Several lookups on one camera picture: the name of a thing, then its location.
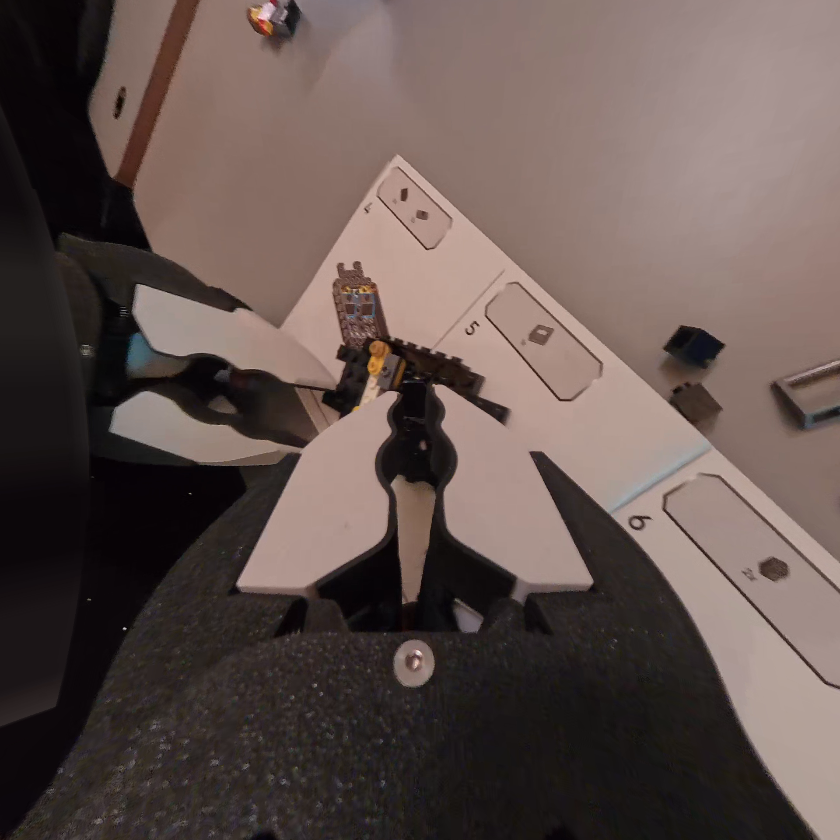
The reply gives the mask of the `white instruction booklet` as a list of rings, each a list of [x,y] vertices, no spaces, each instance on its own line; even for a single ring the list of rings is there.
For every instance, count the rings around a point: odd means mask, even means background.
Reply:
[[[664,572],[765,768],[839,838],[838,563],[702,432],[397,157],[284,327],[319,358],[327,291],[360,263],[401,339],[458,356]]]

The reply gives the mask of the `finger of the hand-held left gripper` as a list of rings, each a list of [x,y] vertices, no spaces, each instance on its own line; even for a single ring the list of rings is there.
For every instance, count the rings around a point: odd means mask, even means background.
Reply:
[[[111,447],[124,459],[199,466],[272,466],[299,453],[329,427],[320,390],[275,377],[234,377],[202,399],[167,381],[116,406]]]
[[[280,382],[332,390],[336,380],[300,342],[251,310],[226,311],[144,285],[134,289],[133,320],[152,351],[176,358],[214,358]]]

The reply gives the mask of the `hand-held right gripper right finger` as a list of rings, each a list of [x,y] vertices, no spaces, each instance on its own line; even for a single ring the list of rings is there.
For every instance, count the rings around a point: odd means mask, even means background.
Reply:
[[[588,592],[589,572],[527,446],[442,385],[426,404],[433,519],[420,599]]]

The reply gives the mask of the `grey lego frame piece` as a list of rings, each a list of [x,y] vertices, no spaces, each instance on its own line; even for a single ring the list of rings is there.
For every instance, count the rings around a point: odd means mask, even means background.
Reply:
[[[839,418],[839,360],[781,377],[770,388],[792,423],[801,430]]]

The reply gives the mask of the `black lego model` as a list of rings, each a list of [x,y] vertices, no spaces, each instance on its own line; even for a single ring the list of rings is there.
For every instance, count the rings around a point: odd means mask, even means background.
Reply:
[[[426,389],[443,385],[492,416],[508,421],[510,410],[480,395],[485,378],[461,359],[391,337],[366,339],[339,347],[343,364],[338,384],[322,394],[321,402],[341,417],[387,392],[418,402],[421,413]]]

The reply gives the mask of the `person's black clothing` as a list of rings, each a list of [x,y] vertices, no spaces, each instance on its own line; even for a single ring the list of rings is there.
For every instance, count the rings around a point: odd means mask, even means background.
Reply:
[[[2,728],[83,717],[119,615],[234,501],[235,469],[88,458],[76,281],[57,236],[92,234],[102,167],[67,64],[77,2],[2,2]]]

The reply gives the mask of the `small multicoloured lego assembly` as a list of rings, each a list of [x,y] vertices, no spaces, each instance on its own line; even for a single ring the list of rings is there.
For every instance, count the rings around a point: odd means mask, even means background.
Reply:
[[[292,38],[301,20],[301,10],[296,1],[265,1],[249,6],[246,15],[257,34],[276,40]]]

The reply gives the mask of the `small dark grey lego brick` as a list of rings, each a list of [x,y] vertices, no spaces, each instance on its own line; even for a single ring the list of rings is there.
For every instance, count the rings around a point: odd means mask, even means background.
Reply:
[[[722,413],[720,403],[699,382],[677,385],[668,396],[668,404],[705,436],[713,431]]]

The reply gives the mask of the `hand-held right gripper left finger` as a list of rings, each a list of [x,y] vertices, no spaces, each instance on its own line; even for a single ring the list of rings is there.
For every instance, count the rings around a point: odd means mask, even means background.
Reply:
[[[382,452],[394,438],[399,397],[376,397],[301,451],[238,577],[241,592],[314,595],[386,545],[396,528],[396,500]]]

